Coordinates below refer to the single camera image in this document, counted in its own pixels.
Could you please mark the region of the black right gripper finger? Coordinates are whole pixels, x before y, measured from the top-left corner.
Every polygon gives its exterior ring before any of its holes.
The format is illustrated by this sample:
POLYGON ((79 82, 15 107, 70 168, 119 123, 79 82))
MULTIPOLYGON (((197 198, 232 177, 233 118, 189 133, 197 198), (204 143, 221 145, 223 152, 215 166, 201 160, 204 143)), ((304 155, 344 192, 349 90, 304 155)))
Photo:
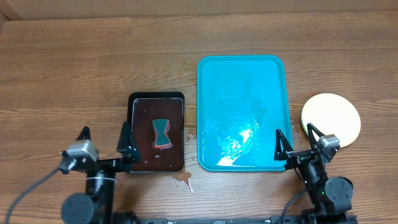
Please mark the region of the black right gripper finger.
POLYGON ((277 129, 275 132, 276 136, 276 144, 275 144, 275 153, 274 160, 275 161, 285 161, 290 157, 290 154, 294 152, 293 147, 283 134, 280 129, 277 129))
POLYGON ((312 123, 307 124, 308 138, 311 146, 315 146, 324 134, 319 131, 312 123))

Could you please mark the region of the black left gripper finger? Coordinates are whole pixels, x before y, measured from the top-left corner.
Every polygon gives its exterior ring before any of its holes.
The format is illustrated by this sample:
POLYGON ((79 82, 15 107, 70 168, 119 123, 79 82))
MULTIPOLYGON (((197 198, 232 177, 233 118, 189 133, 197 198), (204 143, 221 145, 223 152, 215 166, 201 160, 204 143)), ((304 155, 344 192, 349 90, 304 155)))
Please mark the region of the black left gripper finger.
POLYGON ((84 126, 76 140, 79 141, 79 140, 90 140, 90 139, 91 139, 90 129, 87 126, 84 126))
POLYGON ((116 151, 128 163, 138 163, 141 161, 141 154, 133 140, 131 127, 127 121, 123 122, 116 151))

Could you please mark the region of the yellow plate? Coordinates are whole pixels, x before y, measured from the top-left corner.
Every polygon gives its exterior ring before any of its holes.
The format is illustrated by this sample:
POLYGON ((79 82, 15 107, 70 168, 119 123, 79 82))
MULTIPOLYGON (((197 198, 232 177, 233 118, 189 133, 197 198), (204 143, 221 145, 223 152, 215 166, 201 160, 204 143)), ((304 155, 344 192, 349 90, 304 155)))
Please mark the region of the yellow plate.
POLYGON ((361 118, 354 105, 334 93, 320 93, 311 97, 303 106, 301 123, 308 135, 307 124, 312 123, 323 134, 334 134, 340 146, 352 144, 359 136, 361 118))

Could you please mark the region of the pink green sponge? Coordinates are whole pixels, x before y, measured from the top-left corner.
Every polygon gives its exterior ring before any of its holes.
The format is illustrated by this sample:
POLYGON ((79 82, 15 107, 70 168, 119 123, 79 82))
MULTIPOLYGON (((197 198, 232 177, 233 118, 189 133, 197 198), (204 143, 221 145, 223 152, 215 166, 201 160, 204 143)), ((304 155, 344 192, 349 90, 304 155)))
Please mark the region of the pink green sponge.
POLYGON ((168 119, 154 119, 152 121, 155 132, 154 147, 156 149, 167 149, 172 146, 168 135, 170 122, 168 119))

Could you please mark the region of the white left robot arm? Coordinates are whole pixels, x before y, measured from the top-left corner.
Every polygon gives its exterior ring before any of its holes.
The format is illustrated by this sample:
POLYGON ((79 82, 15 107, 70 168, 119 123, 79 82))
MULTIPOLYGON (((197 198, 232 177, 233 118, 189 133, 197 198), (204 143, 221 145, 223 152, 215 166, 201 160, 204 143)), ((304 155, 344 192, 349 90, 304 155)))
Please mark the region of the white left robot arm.
POLYGON ((62 151, 59 170, 86 174, 84 193, 75 193, 63 203, 61 217, 66 224, 140 223, 135 212, 113 212, 116 174, 132 171, 141 155, 132 138, 131 127, 124 122, 116 151, 121 157, 100 159, 99 150, 91 141, 90 129, 85 126, 66 151, 62 151))

